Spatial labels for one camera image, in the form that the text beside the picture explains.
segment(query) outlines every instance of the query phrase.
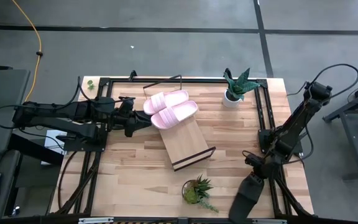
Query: potted plant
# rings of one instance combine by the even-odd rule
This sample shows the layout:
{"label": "potted plant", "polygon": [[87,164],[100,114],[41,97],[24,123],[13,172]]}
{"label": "potted plant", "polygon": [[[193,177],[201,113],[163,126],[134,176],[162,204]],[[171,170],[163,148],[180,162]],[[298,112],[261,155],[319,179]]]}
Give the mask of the potted plant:
{"label": "potted plant", "polygon": [[209,193],[206,191],[213,187],[209,184],[210,180],[202,179],[200,175],[196,180],[188,180],[181,189],[182,197],[187,203],[200,204],[203,208],[210,209],[214,212],[219,212],[214,206],[210,205],[206,199],[209,198]]}
{"label": "potted plant", "polygon": [[244,93],[251,91],[258,86],[259,83],[252,82],[248,80],[249,68],[243,72],[237,81],[234,81],[231,76],[224,72],[223,77],[227,80],[229,84],[227,90],[224,92],[223,105],[228,108],[237,107],[240,103],[240,100],[244,101]]}

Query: yellow cable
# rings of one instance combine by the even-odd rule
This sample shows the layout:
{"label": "yellow cable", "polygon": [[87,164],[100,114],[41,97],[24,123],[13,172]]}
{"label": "yellow cable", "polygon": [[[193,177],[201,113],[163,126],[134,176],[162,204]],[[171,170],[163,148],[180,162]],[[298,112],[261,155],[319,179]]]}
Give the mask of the yellow cable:
{"label": "yellow cable", "polygon": [[[23,13],[23,16],[25,16],[25,18],[28,20],[28,22],[31,24],[32,28],[34,29],[35,34],[37,34],[38,42],[39,42],[39,45],[40,45],[39,53],[42,54],[42,43],[41,43],[40,34],[38,33],[37,29],[35,28],[34,24],[31,22],[31,20],[29,19],[29,17],[24,13],[23,9],[18,5],[18,3],[16,3],[15,0],[12,0],[12,2],[17,6],[17,8],[20,10],[20,12]],[[27,94],[27,96],[25,97],[25,100],[24,100],[24,101],[27,101],[27,100],[29,99],[29,97],[30,97],[30,95],[31,95],[31,93],[32,93],[32,90],[34,89],[35,81],[37,80],[37,72],[38,72],[38,66],[39,66],[39,64],[40,64],[41,56],[42,56],[42,55],[38,55],[37,64],[35,64],[35,72],[34,72],[34,79],[33,79],[33,81],[32,81],[32,86],[31,86],[31,89],[30,89],[29,94]]]}

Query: pink slipper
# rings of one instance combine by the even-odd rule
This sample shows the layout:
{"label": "pink slipper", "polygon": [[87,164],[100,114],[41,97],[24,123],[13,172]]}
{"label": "pink slipper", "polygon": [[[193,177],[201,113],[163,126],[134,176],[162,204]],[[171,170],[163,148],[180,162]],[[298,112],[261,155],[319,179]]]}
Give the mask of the pink slipper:
{"label": "pink slipper", "polygon": [[180,105],[167,107],[152,116],[152,124],[158,129],[168,129],[177,125],[190,116],[193,116],[198,110],[194,101],[187,101]]}
{"label": "pink slipper", "polygon": [[143,104],[144,113],[153,115],[166,107],[172,107],[189,100],[189,94],[186,90],[177,90],[171,93],[157,93],[152,95],[151,99]]}

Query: gray floor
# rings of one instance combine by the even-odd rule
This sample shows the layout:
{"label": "gray floor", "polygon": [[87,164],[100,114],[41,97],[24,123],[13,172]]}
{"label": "gray floor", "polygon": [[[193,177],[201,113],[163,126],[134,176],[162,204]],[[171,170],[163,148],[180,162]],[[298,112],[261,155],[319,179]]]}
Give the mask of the gray floor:
{"label": "gray floor", "polygon": [[[251,0],[18,3],[37,25],[257,28]],[[259,0],[259,4],[266,29],[358,30],[356,0]],[[27,23],[10,1],[0,0],[0,24]],[[251,67],[252,77],[266,77],[259,34],[45,31],[40,35],[45,55],[32,101],[63,103],[71,97],[77,76],[129,75],[133,69],[139,75],[220,77],[226,67],[235,76]],[[358,35],[267,35],[267,46],[274,77],[284,78],[289,93],[328,65],[350,63],[358,68]],[[0,65],[34,71],[37,49],[33,32],[0,30]],[[354,78],[352,70],[336,68],[319,81],[337,92]],[[325,124],[321,119],[344,105],[347,94],[331,100],[310,122],[315,151],[305,164],[315,214],[358,221],[358,180],[341,180],[357,169],[351,148],[339,120]],[[289,100],[294,110],[301,95]],[[307,151],[309,142],[302,143]],[[45,212],[45,191],[39,187],[21,194],[23,203],[32,198],[36,204],[26,215]]]}

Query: wooden board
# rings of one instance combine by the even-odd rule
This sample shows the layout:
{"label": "wooden board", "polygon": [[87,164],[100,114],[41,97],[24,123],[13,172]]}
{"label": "wooden board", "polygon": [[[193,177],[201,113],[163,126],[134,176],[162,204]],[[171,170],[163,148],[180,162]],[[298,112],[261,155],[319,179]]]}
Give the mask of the wooden board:
{"label": "wooden board", "polygon": [[173,128],[160,130],[160,134],[175,170],[210,156],[212,153],[212,151],[202,153],[209,147],[194,116]]}
{"label": "wooden board", "polygon": [[[86,82],[92,80],[98,86],[100,77],[84,77],[83,89],[89,97],[96,96],[96,89],[87,90]],[[134,109],[142,110],[146,100],[142,87],[146,83],[115,83],[112,95],[136,97]],[[268,79],[270,99],[277,125],[282,124],[291,114],[284,81],[280,78]],[[238,108],[226,108],[222,97],[227,84],[184,83],[190,100],[199,107],[195,114],[198,126],[209,147],[216,146],[211,159],[197,162],[174,172],[161,135],[154,127],[138,130],[132,138],[126,138],[124,131],[109,133],[106,151],[101,163],[94,195],[93,216],[116,217],[227,217],[237,188],[252,170],[245,165],[241,151],[246,149],[260,154],[257,140],[259,129],[254,92],[246,93],[244,102]],[[164,83],[146,89],[151,96],[160,91],[179,89],[179,84]],[[263,92],[262,106],[266,115]],[[269,126],[267,116],[265,123]],[[70,197],[80,178],[83,153],[78,153],[63,178],[62,201]],[[294,196],[313,213],[305,171],[302,164],[294,163],[284,167],[287,185]],[[188,205],[181,197],[182,185],[199,175],[211,179],[213,189],[210,203],[219,213],[210,212],[197,205]],[[283,210],[282,195],[278,189],[280,207]],[[57,194],[53,199],[51,212],[57,210]],[[269,185],[260,196],[250,217],[273,217]]]}

